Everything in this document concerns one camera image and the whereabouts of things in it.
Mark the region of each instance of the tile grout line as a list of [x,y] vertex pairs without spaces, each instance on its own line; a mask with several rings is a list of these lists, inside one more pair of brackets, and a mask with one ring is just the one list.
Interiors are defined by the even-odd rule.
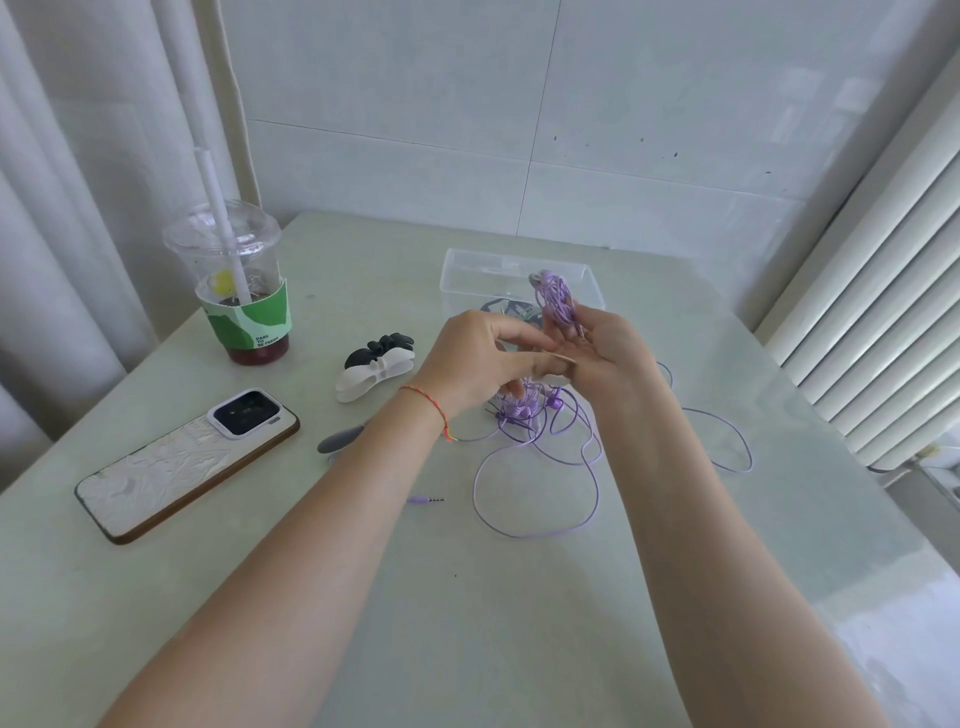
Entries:
[[[332,134],[345,134],[346,136],[358,136],[361,139],[372,139],[373,141],[387,141],[393,142],[395,144],[412,144],[415,147],[426,147],[427,149],[439,149],[442,152],[455,152],[461,155],[472,155],[474,157],[493,157],[495,159],[509,159],[510,161],[526,161],[527,162],[527,179],[530,177],[530,166],[533,162],[533,149],[530,150],[530,158],[524,159],[521,157],[508,157],[506,155],[497,155],[492,152],[473,152],[469,149],[456,149],[455,147],[442,147],[439,144],[425,144],[422,141],[407,141],[406,139],[391,139],[386,136],[370,136],[369,134],[361,134],[357,132],[341,132],[334,129],[321,129],[320,127],[305,127],[302,124],[289,124],[285,121],[271,121],[270,119],[255,119],[251,116],[248,116],[247,121],[255,121],[258,124],[272,124],[278,127],[290,127],[291,129],[304,129],[309,132],[323,132],[323,133],[332,133]],[[681,182],[679,180],[668,180],[664,177],[648,177],[646,175],[632,175],[629,172],[613,172],[609,169],[598,169],[597,167],[584,167],[578,164],[560,164],[556,161],[538,161],[537,164],[543,164],[547,167],[562,167],[563,169],[582,169],[585,172],[596,172],[599,175],[616,175],[617,177],[629,177],[633,180],[647,180],[649,182],[663,182],[664,184],[679,184],[684,187],[696,187],[697,189],[712,189],[718,192],[730,192],[733,195],[749,195],[751,197],[762,197],[768,200],[786,200],[788,202],[794,203],[803,203],[806,204],[809,202],[807,198],[803,197],[794,197],[793,195],[776,195],[776,194],[764,194],[763,192],[750,192],[745,189],[731,189],[729,187],[717,187],[713,184],[697,184],[696,182]],[[524,180],[523,183],[523,195],[526,196],[527,183]],[[520,200],[520,211],[523,210],[523,200]],[[517,230],[519,231],[519,221],[517,221]]]
[[537,146],[537,132],[540,130],[540,115],[543,113],[543,97],[546,96],[546,82],[550,78],[550,61],[553,60],[553,46],[557,42],[557,26],[560,25],[560,8],[564,0],[557,2],[557,17],[553,20],[553,37],[550,38],[550,53],[546,57],[546,71],[543,73],[543,89],[540,91],[540,106],[537,108],[537,123],[534,125],[534,140],[530,144],[530,158],[527,159],[527,176],[523,180],[523,194],[520,195],[520,213],[516,217],[516,233],[520,236],[520,221],[523,219],[523,204],[527,200],[527,183],[530,181],[530,167],[534,163],[534,148]]

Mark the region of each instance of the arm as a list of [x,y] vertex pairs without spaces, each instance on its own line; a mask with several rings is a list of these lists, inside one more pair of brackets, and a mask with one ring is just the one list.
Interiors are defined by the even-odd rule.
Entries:
[[577,360],[667,657],[707,726],[886,725],[840,645],[740,515],[656,361],[622,318],[583,306],[548,331]]
[[[453,417],[505,382],[516,389],[519,377],[566,366],[500,351],[498,339],[555,348],[526,324],[470,312],[447,322],[412,383]],[[134,678],[102,728],[309,725],[443,425],[426,398],[398,392]]]

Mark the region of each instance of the plastic cup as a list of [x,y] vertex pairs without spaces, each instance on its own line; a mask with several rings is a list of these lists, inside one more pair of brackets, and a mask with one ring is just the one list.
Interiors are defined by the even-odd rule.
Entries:
[[[163,231],[163,242],[186,266],[207,320],[237,364],[268,364],[290,348],[290,305],[286,280],[276,261],[280,225],[262,209],[227,200],[236,237],[230,249],[217,235],[210,205],[191,209]],[[240,259],[250,302],[234,284]]]

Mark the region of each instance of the tabletop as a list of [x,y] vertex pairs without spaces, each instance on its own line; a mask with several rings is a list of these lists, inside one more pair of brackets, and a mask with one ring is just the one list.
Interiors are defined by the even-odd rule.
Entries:
[[[726,487],[893,723],[957,724],[960,579],[685,262],[334,213],[283,234],[286,356],[234,365],[198,312],[0,496],[0,724],[95,723],[324,472],[317,443],[407,378],[340,404],[347,354],[394,331],[429,350],[447,248],[589,264],[681,403],[743,430],[756,466],[722,473]],[[133,544],[110,544],[76,483],[252,386],[296,412],[300,432]],[[723,426],[691,420],[715,460],[742,457]],[[453,425],[468,437],[491,421],[473,411]],[[445,502],[401,514],[317,725],[689,725],[605,461],[587,527],[516,542],[470,501],[498,444],[434,447],[414,493]],[[591,503],[584,477],[516,450],[485,470],[481,498],[507,527],[571,522]]]

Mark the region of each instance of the radiator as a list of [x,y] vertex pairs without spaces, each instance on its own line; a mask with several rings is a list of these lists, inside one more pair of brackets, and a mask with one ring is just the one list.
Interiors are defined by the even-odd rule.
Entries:
[[960,52],[755,334],[864,465],[960,420]]

